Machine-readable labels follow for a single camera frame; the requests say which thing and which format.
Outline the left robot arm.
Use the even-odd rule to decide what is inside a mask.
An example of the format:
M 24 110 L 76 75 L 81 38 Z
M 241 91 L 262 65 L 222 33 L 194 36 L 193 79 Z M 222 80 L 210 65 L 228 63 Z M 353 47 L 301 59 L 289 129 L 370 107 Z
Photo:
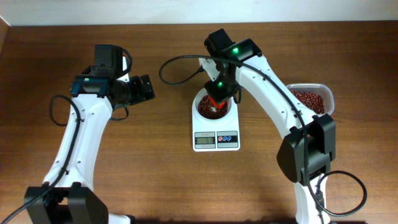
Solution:
M 95 46 L 95 61 L 71 84 L 66 130 L 55 161 L 40 187 L 28 187 L 23 208 L 32 223 L 135 223 L 111 214 L 94 193 L 101 138 L 113 112 L 155 97 L 148 75 L 130 77 L 132 57 L 117 45 Z

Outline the orange plastic measuring scoop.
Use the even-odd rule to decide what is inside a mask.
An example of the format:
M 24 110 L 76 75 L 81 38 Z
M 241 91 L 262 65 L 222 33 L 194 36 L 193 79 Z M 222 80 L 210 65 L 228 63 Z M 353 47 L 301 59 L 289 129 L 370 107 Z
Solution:
M 224 107 L 224 105 L 226 104 L 226 102 L 221 102 L 221 103 L 217 103 L 210 95 L 208 95 L 208 98 L 210 100 L 210 102 L 213 104 L 213 106 L 217 109 L 222 109 Z

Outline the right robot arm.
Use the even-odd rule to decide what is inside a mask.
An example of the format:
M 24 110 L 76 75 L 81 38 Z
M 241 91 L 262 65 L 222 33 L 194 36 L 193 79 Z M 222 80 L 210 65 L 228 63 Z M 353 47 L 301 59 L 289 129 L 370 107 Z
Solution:
M 277 162 L 294 184 L 297 223 L 329 223 L 330 215 L 317 206 L 311 194 L 326 202 L 326 173 L 336 151 L 336 126 L 331 116 L 316 114 L 300 102 L 251 39 L 233 42 L 220 29 L 211 33 L 204 45 L 211 57 L 200 63 L 211 78 L 205 89 L 213 103 L 223 104 L 245 88 L 278 129 L 283 141 Z

